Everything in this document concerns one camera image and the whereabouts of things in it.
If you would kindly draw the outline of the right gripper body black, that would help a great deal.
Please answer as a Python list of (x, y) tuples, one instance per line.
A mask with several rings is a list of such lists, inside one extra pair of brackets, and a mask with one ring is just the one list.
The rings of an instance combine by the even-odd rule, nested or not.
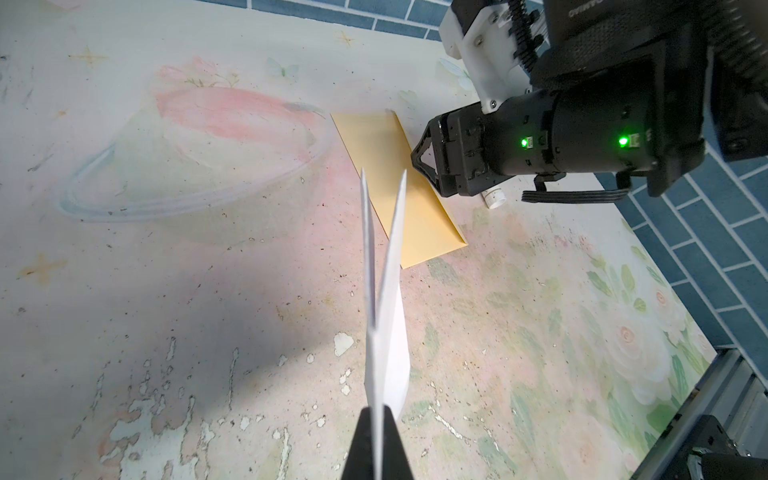
[(612, 173), (613, 190), (592, 197), (624, 197), (635, 173), (658, 164), (653, 145), (653, 100), (620, 89), (538, 90), (512, 97), (485, 114), (479, 103), (428, 123), (434, 156), (428, 181), (443, 197), (475, 196), (520, 175), (534, 178), (532, 197), (571, 173)]

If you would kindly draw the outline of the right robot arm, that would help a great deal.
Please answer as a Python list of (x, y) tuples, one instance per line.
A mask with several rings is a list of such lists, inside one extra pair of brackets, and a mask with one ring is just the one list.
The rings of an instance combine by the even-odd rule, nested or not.
[(528, 203), (652, 197), (704, 160), (767, 152), (763, 1), (455, 1), (440, 25), (474, 104), (430, 120), (413, 167), (442, 196), (530, 175)]

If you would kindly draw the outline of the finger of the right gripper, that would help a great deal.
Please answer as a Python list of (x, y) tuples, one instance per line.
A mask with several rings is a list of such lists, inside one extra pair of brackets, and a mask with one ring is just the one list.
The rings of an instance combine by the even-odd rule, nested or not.
[(440, 184), (441, 134), (438, 128), (426, 128), (411, 152), (411, 162), (432, 186)]

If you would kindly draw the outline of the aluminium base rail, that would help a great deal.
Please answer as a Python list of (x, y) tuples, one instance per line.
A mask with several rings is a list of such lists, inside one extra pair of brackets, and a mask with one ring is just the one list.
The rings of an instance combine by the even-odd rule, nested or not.
[(767, 477), (767, 388), (740, 350), (717, 351), (631, 477)]

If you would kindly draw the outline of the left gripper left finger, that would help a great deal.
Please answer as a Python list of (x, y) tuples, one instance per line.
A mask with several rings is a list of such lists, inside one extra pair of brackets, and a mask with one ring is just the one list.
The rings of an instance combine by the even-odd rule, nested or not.
[(341, 476), (342, 480), (373, 480), (370, 408), (361, 410)]

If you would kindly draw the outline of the white glue stick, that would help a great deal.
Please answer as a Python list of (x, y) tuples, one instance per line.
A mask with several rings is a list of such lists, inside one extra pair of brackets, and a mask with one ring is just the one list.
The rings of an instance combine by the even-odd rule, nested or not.
[(499, 208), (506, 202), (506, 196), (503, 190), (498, 186), (483, 191), (481, 196), (489, 210)]

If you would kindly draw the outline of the yellow envelope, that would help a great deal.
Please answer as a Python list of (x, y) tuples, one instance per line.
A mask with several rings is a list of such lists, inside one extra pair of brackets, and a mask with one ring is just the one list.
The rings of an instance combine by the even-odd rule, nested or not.
[(402, 268), (467, 246), (434, 188), (412, 166), (411, 146), (395, 112), (334, 113), (332, 119), (355, 169), (366, 176), (373, 209), (388, 237), (398, 193), (405, 192)]

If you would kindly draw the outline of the white letter blue border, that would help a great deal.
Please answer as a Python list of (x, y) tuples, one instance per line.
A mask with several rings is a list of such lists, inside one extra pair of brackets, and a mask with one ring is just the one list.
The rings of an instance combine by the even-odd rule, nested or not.
[(375, 274), (375, 242), (366, 176), (360, 179), (366, 311), (365, 391), (371, 414), (374, 478), (382, 478), (384, 406), (400, 416), (410, 381), (410, 355), (400, 288), (407, 174), (397, 190), (383, 273)]

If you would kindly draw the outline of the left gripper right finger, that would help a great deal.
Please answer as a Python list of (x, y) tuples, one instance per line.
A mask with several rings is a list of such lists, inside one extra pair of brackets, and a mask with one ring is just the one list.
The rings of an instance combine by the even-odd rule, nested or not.
[(414, 479), (396, 421), (388, 406), (384, 406), (382, 479)]

